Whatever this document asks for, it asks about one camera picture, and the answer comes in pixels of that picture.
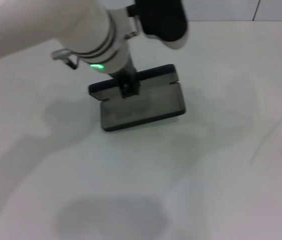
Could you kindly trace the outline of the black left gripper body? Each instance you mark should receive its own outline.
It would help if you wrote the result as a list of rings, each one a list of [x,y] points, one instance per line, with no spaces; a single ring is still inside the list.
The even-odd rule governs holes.
[[[139,85],[137,79],[137,70],[135,69],[133,60],[129,55],[123,68],[109,74],[119,85]]]

